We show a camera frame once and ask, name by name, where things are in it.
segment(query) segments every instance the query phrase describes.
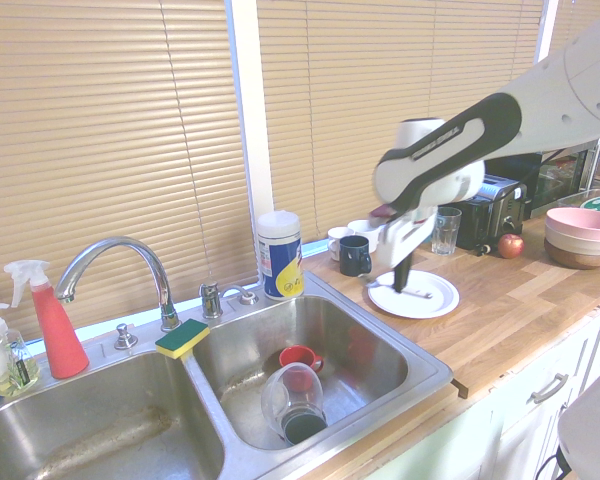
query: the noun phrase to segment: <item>faucet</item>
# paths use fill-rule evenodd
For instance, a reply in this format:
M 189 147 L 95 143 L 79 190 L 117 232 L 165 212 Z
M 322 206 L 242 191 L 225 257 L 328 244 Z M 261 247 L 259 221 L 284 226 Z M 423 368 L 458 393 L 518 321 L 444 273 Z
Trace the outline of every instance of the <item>faucet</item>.
M 202 316 L 207 319 L 219 318 L 222 315 L 220 299 L 231 290 L 238 290 L 240 292 L 240 299 L 238 301 L 242 305 L 253 305 L 258 301 L 258 296 L 255 293 L 248 292 L 240 285 L 229 285 L 222 293 L 219 293 L 218 282 L 211 280 L 208 283 L 200 285 Z
M 144 258 L 145 262 L 147 262 L 151 274 L 153 275 L 156 289 L 158 290 L 158 301 L 160 302 L 160 312 L 162 316 L 161 330 L 163 332 L 169 332 L 175 329 L 180 325 L 180 320 L 178 319 L 178 313 L 171 300 L 171 289 L 169 288 L 169 282 L 167 281 L 167 274 L 164 271 L 164 267 L 156 254 L 149 247 L 133 238 L 109 237 L 85 248 L 73 259 L 62 274 L 62 277 L 60 277 L 55 288 L 56 298 L 63 303 L 73 301 L 76 293 L 76 284 L 87 266 L 102 252 L 118 245 L 132 248 Z

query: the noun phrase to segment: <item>double sink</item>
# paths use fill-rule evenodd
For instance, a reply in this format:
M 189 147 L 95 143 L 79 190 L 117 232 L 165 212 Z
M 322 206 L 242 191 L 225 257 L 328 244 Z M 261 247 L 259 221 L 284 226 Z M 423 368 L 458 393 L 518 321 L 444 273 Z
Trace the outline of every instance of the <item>double sink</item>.
M 0 402 L 0 480 L 299 478 L 451 381 L 450 369 L 310 273 L 303 296 L 224 314 L 182 361 L 156 353 L 159 322 L 86 344 L 90 366 L 65 381 L 48 368 Z M 182 320 L 202 318 L 199 309 Z M 288 446 L 260 395 L 294 344 L 324 357 L 328 428 Z

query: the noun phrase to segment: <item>disinfecting wipes container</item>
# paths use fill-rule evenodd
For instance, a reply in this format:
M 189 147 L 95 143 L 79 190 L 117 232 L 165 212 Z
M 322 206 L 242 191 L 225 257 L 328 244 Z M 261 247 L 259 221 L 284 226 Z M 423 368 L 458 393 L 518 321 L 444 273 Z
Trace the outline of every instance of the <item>disinfecting wipes container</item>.
M 297 297 L 304 291 L 300 219 L 284 210 L 258 218 L 258 249 L 264 292 L 274 300 Z

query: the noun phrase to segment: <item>pink bowl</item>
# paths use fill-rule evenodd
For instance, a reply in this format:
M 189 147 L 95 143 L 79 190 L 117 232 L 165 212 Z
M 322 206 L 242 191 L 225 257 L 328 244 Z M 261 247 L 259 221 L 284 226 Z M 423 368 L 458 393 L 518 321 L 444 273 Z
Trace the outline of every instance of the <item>pink bowl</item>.
M 552 208 L 545 224 L 576 238 L 600 241 L 600 212 L 586 208 Z

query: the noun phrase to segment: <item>window blinds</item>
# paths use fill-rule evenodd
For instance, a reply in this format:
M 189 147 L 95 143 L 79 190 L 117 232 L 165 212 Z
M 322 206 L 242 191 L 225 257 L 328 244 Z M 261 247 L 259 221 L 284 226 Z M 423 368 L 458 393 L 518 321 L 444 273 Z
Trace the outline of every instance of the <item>window blinds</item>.
M 599 18 L 600 0 L 560 0 L 549 52 L 560 50 Z
M 449 119 L 533 63 L 542 0 L 258 0 L 276 209 L 303 241 L 378 206 L 407 118 Z
M 0 3 L 0 302 L 8 262 L 145 242 L 176 301 L 257 278 L 222 0 Z M 114 248 L 67 305 L 74 327 L 155 308 L 148 267 Z M 5 312 L 39 336 L 30 295 Z

